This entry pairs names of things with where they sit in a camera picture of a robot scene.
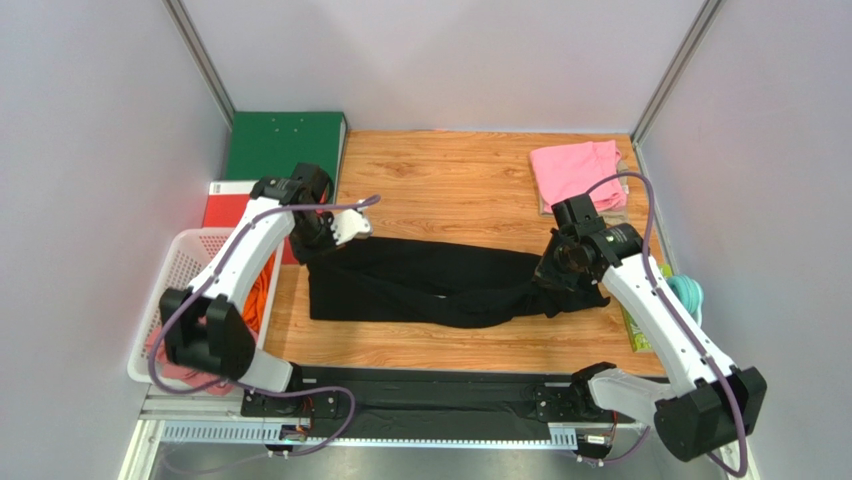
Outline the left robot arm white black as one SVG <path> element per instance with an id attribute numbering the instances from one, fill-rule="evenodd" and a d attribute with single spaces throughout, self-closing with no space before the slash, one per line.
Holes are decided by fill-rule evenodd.
<path id="1" fill-rule="evenodd" d="M 168 288 L 159 300 L 155 343 L 169 363 L 265 393 L 290 388 L 295 366 L 264 352 L 243 307 L 282 242 L 301 264 L 335 249 L 334 216 L 322 205 L 332 190 L 330 176 L 307 163 L 288 178 L 254 184 L 242 219 L 211 263 L 187 287 Z"/>

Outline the black floral t shirt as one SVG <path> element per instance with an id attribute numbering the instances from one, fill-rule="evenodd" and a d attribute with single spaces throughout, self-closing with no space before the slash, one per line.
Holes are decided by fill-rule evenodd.
<path id="1" fill-rule="evenodd" d="M 530 253 L 454 243 L 357 240 L 308 262 L 310 317 L 481 329 L 609 304 L 576 274 L 565 289 L 535 282 L 539 261 Z"/>

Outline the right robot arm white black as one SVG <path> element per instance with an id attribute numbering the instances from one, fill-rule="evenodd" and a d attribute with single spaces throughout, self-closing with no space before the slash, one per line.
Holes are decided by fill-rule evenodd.
<path id="1" fill-rule="evenodd" d="M 731 443 L 746 445 L 767 392 L 763 375 L 738 367 L 691 320 L 633 226 L 607 226 L 586 194 L 552 211 L 557 226 L 536 281 L 552 290 L 605 287 L 649 340 L 668 378 L 657 383 L 608 362 L 586 367 L 571 378 L 573 410 L 586 417 L 617 412 L 644 423 L 684 462 Z"/>

